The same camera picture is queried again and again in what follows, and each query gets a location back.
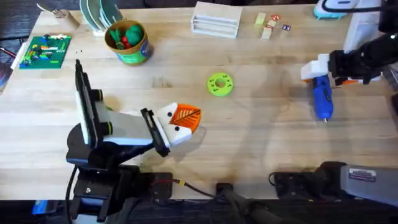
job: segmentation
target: wooden table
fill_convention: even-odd
[[[155,48],[147,63],[134,68],[82,22],[62,69],[16,70],[0,96],[0,198],[64,198],[72,171],[66,139],[78,123],[76,58],[115,110],[157,110],[174,101],[203,110],[192,139],[167,158],[148,152],[141,158],[144,171],[173,172],[208,192],[217,182],[232,182],[247,197],[275,198],[267,178],[276,170],[313,169],[330,160],[398,168],[397,129],[384,80],[335,89],[333,119],[326,125],[315,118],[300,69],[319,53],[342,48],[349,17],[317,21],[312,9],[244,7],[236,40],[192,34],[193,9],[122,10],[143,23]],[[258,12],[282,18],[270,40],[259,38]],[[82,21],[79,12],[73,15]],[[292,30],[282,31],[282,24]],[[47,32],[64,30],[42,13],[32,36]],[[206,79],[219,71],[234,78],[234,90],[224,98],[206,89]],[[176,185],[174,198],[203,197]]]

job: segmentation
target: blue object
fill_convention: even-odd
[[[32,214],[41,215],[45,213],[45,208],[47,206],[47,200],[37,200],[33,206]]]
[[[315,7],[313,9],[313,14],[317,19],[341,19],[346,13],[338,13],[338,12],[320,12]]]
[[[42,40],[43,40],[43,42],[45,42],[46,45],[49,44],[49,37],[50,37],[49,34],[44,34],[42,37],[43,38]]]
[[[328,75],[315,77],[313,80],[313,103],[315,114],[327,122],[333,115],[333,101]]]

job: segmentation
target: black cable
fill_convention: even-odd
[[[333,9],[326,6],[327,0],[322,2],[322,9],[326,12],[340,12],[340,13],[351,13],[351,12],[377,12],[377,11],[388,11],[397,10],[398,6],[388,6],[388,7],[366,7],[357,9]]]
[[[72,174],[70,175],[70,178],[69,178],[69,183],[68,183],[68,187],[67,187],[67,193],[65,194],[65,216],[66,216],[68,224],[73,224],[72,223],[72,219],[70,218],[69,197],[70,197],[70,190],[72,189],[72,183],[73,183],[73,180],[74,180],[75,175],[76,175],[76,171],[77,171],[77,166],[74,166]]]
[[[271,184],[271,186],[273,186],[273,187],[276,186],[276,184],[273,183],[273,182],[271,181],[271,177],[272,177],[274,174],[275,174],[275,172],[272,172],[272,173],[270,173],[270,174],[268,175],[268,182],[269,182],[269,184]]]
[[[192,186],[192,185],[190,185],[190,184],[188,184],[188,183],[185,183],[184,186],[187,186],[189,189],[191,189],[191,190],[193,190],[193,191],[196,191],[196,192],[198,192],[199,194],[205,195],[205,196],[207,196],[207,197],[217,198],[217,196],[212,195],[212,194],[209,194],[209,193],[206,193],[206,192],[204,192],[204,191],[202,191],[202,190],[199,190],[199,189],[197,189],[196,187],[194,187],[194,186]]]

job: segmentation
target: glue gun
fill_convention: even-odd
[[[326,123],[333,114],[333,101],[328,75],[315,77],[313,83],[313,102],[315,114]]]

